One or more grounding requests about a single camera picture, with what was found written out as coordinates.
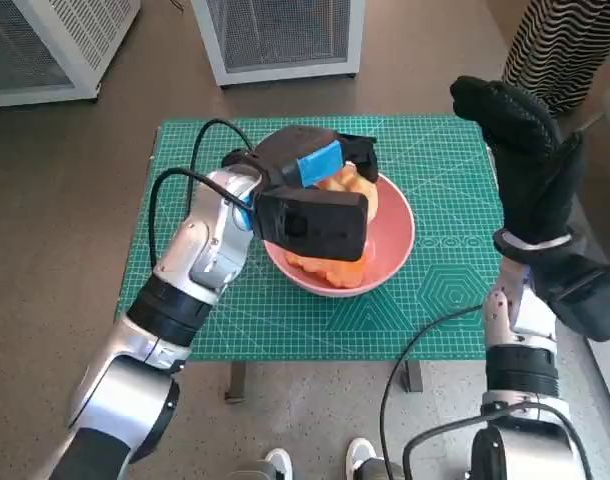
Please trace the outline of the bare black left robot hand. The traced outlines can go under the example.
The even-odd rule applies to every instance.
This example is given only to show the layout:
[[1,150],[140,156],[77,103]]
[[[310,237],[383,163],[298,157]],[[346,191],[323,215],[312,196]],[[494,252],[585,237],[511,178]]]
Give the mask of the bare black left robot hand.
[[374,137],[290,125],[263,139],[254,153],[280,183],[292,187],[312,187],[339,173],[347,163],[375,183],[379,175],[375,143]]

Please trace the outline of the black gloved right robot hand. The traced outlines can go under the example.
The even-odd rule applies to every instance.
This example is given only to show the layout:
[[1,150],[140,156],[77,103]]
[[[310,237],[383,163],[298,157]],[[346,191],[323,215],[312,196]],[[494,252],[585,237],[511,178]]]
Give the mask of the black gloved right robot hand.
[[504,228],[530,245],[567,235],[584,170],[582,135],[563,137],[544,103],[502,81],[460,76],[450,93],[454,113],[477,123],[491,149]]

